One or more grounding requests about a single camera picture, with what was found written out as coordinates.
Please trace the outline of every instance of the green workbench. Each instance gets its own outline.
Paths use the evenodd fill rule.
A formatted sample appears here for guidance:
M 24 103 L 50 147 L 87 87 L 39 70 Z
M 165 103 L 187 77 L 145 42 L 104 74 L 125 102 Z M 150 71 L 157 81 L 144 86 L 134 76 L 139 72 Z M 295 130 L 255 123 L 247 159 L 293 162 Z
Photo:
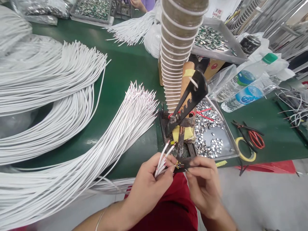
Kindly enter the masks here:
M 130 81 L 137 80 L 149 90 L 157 91 L 157 99 L 165 101 L 163 87 L 159 84 L 157 59 L 153 58 L 143 45 L 127 47 L 105 39 L 112 38 L 106 30 L 97 26 L 71 20 L 59 20 L 58 26 L 33 23 L 33 33 L 53 37 L 63 42 L 82 42 L 88 47 L 96 47 L 112 59 L 106 68 L 101 100 L 88 126 L 63 146 L 35 159 L 16 164 L 22 167 L 41 167 L 73 159 L 88 151 L 103 135 L 125 96 Z M 95 84 L 97 97 L 101 78 Z M 262 131 L 266 147 L 260 150 L 254 163 L 275 162 L 289 159 L 307 158 L 307 145 L 290 128 L 273 99 L 260 99 L 232 113 L 224 113 L 234 138 L 238 130 L 231 124 L 233 119 L 245 121 L 248 126 Z M 120 159 L 109 179 L 134 177 L 144 161 L 163 146 L 159 120 Z M 249 156 L 247 146 L 240 145 L 244 155 Z M 238 158 L 228 159 L 225 167 L 239 165 Z

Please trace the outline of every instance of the red shirt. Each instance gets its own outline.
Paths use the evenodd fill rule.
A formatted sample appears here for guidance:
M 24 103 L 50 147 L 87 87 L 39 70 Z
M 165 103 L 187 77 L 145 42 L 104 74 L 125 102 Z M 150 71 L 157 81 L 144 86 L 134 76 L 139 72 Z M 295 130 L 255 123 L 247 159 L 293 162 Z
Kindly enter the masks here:
M 131 229 L 137 230 L 198 230 L 197 210 L 190 199 L 187 180 L 183 173 L 174 175 L 173 183 L 153 211 Z

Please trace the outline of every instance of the plastic water bottle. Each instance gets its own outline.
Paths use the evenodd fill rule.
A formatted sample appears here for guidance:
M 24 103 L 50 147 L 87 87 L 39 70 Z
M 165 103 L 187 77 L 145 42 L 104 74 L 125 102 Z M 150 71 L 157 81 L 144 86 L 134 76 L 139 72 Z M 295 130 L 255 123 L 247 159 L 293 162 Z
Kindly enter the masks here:
M 262 60 L 250 64 L 241 70 L 236 76 L 227 82 L 218 93 L 216 99 L 218 102 L 223 102 L 228 98 L 238 93 L 241 89 L 261 77 L 265 72 L 267 65 L 273 63 L 278 57 L 273 53 L 268 53 Z
M 295 73 L 290 69 L 283 69 L 276 76 L 262 76 L 239 93 L 221 104 L 225 112 L 232 112 L 250 104 L 273 91 L 282 81 L 292 78 Z

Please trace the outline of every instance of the red label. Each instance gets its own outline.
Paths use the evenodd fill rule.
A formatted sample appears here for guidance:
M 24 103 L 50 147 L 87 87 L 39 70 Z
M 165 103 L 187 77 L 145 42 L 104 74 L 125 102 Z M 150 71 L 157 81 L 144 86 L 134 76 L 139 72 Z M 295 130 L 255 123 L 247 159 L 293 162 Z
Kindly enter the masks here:
M 212 70 L 214 70 L 217 66 L 218 66 L 217 64 L 213 64 L 212 67 L 211 67 Z

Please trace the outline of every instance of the hand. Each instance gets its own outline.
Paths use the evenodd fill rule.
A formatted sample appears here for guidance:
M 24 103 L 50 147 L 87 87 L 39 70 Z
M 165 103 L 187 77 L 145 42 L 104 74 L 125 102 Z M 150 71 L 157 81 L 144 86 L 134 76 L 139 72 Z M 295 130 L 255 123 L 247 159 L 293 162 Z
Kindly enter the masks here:
M 190 197 L 200 212 L 209 219 L 216 219 L 221 209 L 221 188 L 215 161 L 206 157 L 194 158 L 186 172 Z
M 131 192 L 125 201 L 125 207 L 128 208 L 132 215 L 131 218 L 135 222 L 139 222 L 154 209 L 173 182 L 176 158 L 172 155 L 169 155 L 166 159 L 168 169 L 164 174 L 159 175 L 156 179 L 153 176 L 160 155 L 161 153 L 156 153 L 141 165 Z
M 131 0 L 131 4 L 136 9 L 138 9 L 138 10 L 140 10 L 142 12 L 145 12 L 145 13 L 147 12 L 147 9 L 145 8 L 145 6 L 141 2 L 141 0 Z

